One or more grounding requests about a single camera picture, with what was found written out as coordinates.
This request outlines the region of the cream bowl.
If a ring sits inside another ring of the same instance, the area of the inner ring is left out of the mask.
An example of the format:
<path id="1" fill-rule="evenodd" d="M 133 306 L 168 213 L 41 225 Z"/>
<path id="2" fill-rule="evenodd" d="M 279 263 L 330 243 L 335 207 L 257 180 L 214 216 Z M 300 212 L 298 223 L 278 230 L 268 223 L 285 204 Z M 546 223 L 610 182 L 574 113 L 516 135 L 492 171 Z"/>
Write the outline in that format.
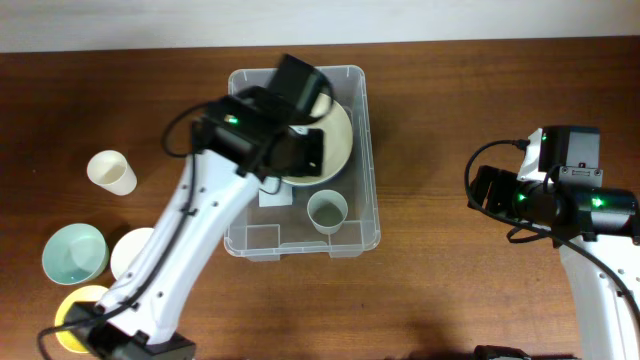
<path id="1" fill-rule="evenodd" d="M 299 135 L 307 135 L 311 130 L 322 130 L 323 161 L 322 172 L 319 176 L 284 177 L 283 181 L 292 186 L 305 187 L 319 185 L 329 181 L 346 165 L 353 147 L 353 129 L 346 110 L 334 100 L 329 106 L 331 98 L 321 93 L 312 111 L 312 117 L 324 115 L 318 122 L 307 126 L 291 126 Z"/>

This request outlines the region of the dark blue bowl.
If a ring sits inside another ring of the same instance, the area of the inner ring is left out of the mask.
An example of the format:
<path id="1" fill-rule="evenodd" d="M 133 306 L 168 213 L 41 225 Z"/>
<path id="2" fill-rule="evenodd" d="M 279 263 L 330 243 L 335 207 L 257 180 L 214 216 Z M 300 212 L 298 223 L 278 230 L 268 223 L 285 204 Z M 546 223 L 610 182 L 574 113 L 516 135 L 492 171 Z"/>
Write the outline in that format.
<path id="1" fill-rule="evenodd" d="M 311 187 L 328 183 L 344 173 L 350 157 L 350 151 L 327 152 L 324 154 L 322 172 L 319 176 L 284 177 L 283 181 L 294 187 Z"/>

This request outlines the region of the white cup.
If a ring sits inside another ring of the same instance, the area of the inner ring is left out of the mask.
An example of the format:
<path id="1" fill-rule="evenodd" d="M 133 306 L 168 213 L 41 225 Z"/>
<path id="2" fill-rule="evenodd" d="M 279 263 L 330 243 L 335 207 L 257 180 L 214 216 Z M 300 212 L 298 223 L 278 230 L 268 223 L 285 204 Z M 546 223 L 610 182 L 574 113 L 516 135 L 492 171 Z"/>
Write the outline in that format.
<path id="1" fill-rule="evenodd" d="M 128 160 L 115 150 L 95 154 L 88 162 L 86 172 L 92 183 L 118 196 L 129 195 L 138 183 Z"/>
<path id="2" fill-rule="evenodd" d="M 321 234 L 336 233 L 348 215 L 346 199 L 337 191 L 321 190 L 307 202 L 307 214 L 314 228 Z"/>

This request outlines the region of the white bowl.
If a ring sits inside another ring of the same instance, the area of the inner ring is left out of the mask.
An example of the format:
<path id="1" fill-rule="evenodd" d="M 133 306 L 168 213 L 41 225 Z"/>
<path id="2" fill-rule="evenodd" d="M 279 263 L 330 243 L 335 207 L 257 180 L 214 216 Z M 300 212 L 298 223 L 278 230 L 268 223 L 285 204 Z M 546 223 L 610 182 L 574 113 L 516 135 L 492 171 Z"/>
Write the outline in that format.
<path id="1" fill-rule="evenodd" d="M 153 232 L 151 227 L 137 228 L 126 233 L 116 243 L 110 258 L 110 269 L 115 280 L 124 275 Z"/>

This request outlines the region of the light green bowl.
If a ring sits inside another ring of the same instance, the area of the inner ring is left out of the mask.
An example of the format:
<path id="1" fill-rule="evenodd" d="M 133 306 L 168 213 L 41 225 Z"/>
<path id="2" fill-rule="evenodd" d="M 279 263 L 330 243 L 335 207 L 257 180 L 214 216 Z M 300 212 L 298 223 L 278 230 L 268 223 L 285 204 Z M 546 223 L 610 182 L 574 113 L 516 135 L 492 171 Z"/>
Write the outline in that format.
<path id="1" fill-rule="evenodd" d="M 102 233 L 92 225 L 75 223 L 56 231 L 47 241 L 41 263 L 45 275 L 59 285 L 77 285 L 98 277 L 110 251 Z"/>

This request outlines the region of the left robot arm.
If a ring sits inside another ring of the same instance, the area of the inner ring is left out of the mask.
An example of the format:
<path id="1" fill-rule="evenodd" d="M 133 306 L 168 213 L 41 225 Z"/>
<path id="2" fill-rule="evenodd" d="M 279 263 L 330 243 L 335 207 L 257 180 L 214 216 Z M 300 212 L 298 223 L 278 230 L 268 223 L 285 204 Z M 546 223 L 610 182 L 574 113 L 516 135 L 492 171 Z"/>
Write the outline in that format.
<path id="1" fill-rule="evenodd" d="M 317 175 L 324 135 L 311 129 L 334 100 L 289 101 L 253 87 L 198 106 L 178 187 L 142 251 L 96 302 L 71 305 L 59 331 L 99 359 L 191 359 L 180 335 L 185 302 L 225 229 L 267 177 Z"/>

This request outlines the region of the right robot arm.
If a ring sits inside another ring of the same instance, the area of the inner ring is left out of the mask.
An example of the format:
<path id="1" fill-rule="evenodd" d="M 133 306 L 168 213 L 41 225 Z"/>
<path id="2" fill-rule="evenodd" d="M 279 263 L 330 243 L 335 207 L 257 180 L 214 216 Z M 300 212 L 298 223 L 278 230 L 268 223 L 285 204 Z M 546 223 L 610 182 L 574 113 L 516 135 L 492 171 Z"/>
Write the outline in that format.
<path id="1" fill-rule="evenodd" d="M 587 359 L 639 356 L 639 202 L 599 172 L 555 164 L 541 178 L 491 166 L 464 176 L 468 205 L 510 226 L 512 244 L 559 251 Z"/>

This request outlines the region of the white paper label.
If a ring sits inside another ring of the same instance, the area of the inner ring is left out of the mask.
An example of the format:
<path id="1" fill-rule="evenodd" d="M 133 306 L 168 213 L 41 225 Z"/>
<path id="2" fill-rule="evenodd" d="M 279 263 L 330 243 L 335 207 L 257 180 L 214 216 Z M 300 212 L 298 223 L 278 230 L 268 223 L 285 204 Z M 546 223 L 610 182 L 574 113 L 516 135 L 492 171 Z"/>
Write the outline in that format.
<path id="1" fill-rule="evenodd" d="M 261 186 L 258 195 L 258 205 L 261 208 L 291 206 L 293 204 L 293 187 L 282 183 L 280 190 L 275 194 L 267 193 L 268 186 Z"/>

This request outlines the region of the clear plastic storage bin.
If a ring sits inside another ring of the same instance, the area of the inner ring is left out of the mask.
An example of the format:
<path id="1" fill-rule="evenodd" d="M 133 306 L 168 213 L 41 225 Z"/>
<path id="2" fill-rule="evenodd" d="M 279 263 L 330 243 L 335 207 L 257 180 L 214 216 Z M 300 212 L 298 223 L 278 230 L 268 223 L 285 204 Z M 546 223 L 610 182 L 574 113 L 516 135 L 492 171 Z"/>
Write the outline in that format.
<path id="1" fill-rule="evenodd" d="M 278 261 L 283 255 L 326 253 L 352 258 L 374 249 L 381 239 L 375 171 L 364 71 L 355 65 L 320 66 L 329 79 L 334 99 L 346 110 L 353 129 L 351 157 L 336 180 L 311 187 L 293 187 L 291 206 L 266 207 L 258 198 L 236 217 L 224 235 L 224 248 L 232 256 L 251 261 Z M 275 195 L 285 183 L 266 180 Z M 321 190 L 339 192 L 348 215 L 332 235 L 319 233 L 307 214 L 307 202 Z"/>

